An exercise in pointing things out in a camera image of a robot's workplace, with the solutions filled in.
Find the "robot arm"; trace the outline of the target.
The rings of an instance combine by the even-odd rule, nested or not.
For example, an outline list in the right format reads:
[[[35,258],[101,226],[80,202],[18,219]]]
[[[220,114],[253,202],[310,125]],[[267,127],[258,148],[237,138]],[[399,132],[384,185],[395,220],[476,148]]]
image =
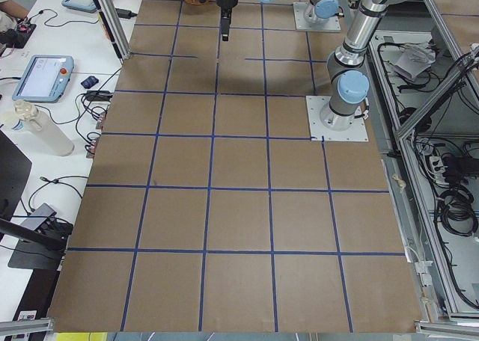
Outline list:
[[[223,41],[229,41],[232,10],[239,0],[216,0],[221,8],[220,33]],[[340,6],[338,0],[309,0],[308,3],[293,4],[295,23],[298,30],[336,31],[341,27],[338,22]]]
[[[327,61],[333,93],[320,112],[321,123],[326,128],[339,132],[351,127],[356,109],[369,91],[370,82],[359,68],[380,20],[389,5],[406,0],[352,1],[358,1],[359,7],[343,43]]]

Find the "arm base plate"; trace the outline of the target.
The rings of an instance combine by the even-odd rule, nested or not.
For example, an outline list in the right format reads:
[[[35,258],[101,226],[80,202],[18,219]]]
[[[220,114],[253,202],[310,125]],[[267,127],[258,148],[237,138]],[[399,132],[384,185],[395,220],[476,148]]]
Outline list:
[[[330,96],[306,96],[310,139],[312,141],[368,142],[364,112],[357,105],[355,114],[338,116],[329,106]]]
[[[314,7],[309,2],[293,3],[294,21],[297,31],[315,31],[339,33],[341,25],[337,16],[322,19],[316,16]]]

